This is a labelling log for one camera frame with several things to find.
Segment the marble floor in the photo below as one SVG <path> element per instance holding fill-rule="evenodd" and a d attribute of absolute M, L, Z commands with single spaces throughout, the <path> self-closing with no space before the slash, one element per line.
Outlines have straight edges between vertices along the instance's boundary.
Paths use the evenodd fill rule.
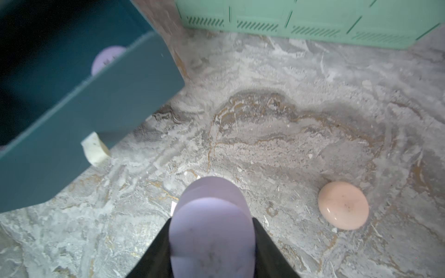
<path fill-rule="evenodd" d="M 194 180 L 243 192 L 302 277 L 445 273 L 445 28 L 407 51 L 184 29 L 136 0 L 185 88 L 52 200 L 0 214 L 0 277 L 125 277 Z M 360 187 L 355 231 L 321 216 L 329 181 Z"/>

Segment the dark teal container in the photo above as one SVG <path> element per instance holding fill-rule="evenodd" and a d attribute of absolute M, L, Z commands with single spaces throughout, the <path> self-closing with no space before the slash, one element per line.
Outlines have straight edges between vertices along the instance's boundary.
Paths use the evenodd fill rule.
<path fill-rule="evenodd" d="M 89 167 L 81 141 L 113 147 L 183 86 L 129 0 L 0 4 L 0 212 L 45 202 Z M 95 76 L 104 48 L 126 52 Z"/>

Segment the green plastic crate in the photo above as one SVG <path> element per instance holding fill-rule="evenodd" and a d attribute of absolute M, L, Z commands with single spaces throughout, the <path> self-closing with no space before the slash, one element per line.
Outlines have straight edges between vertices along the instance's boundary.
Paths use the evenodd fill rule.
<path fill-rule="evenodd" d="M 445 0 L 175 0 L 187 28 L 403 49 L 445 21 Z"/>

